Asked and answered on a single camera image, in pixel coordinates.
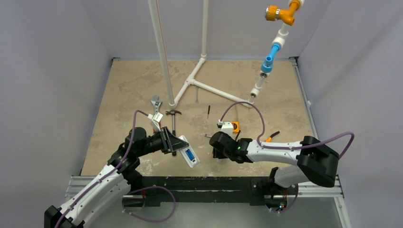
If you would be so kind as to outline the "blue battery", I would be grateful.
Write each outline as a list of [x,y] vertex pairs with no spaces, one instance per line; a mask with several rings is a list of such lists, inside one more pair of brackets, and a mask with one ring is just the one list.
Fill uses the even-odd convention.
[[189,158],[189,160],[192,160],[192,152],[189,149],[187,149],[185,151],[185,153],[186,153],[187,157]]
[[188,156],[189,156],[190,160],[193,161],[193,160],[194,160],[194,156],[193,156],[192,152],[191,152],[191,151],[188,151],[187,153],[188,153]]

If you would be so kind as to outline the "white remote control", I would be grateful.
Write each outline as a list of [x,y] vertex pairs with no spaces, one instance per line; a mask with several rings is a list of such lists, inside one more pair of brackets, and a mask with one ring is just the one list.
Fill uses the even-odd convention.
[[179,153],[182,155],[188,166],[194,168],[200,163],[200,159],[184,135],[179,136],[179,139],[188,144],[186,147],[181,148]]

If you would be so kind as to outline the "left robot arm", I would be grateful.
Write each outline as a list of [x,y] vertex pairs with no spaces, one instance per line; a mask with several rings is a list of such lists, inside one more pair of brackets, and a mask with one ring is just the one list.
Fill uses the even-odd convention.
[[140,157],[161,151],[171,153],[189,147],[184,138],[173,135],[167,127],[148,136],[142,127],[129,131],[107,164],[77,195],[59,207],[50,206],[44,213],[46,228],[83,228],[100,214],[100,209],[125,194],[139,194],[145,199],[149,187],[136,171]]

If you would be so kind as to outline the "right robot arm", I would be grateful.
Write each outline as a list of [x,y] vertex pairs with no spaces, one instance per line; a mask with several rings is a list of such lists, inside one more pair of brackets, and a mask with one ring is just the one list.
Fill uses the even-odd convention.
[[219,159],[236,163],[277,162],[286,167],[273,168],[267,188],[279,193],[293,184],[310,181],[318,186],[335,185],[339,154],[315,137],[289,143],[258,142],[251,138],[233,139],[227,133],[216,132],[209,140]]

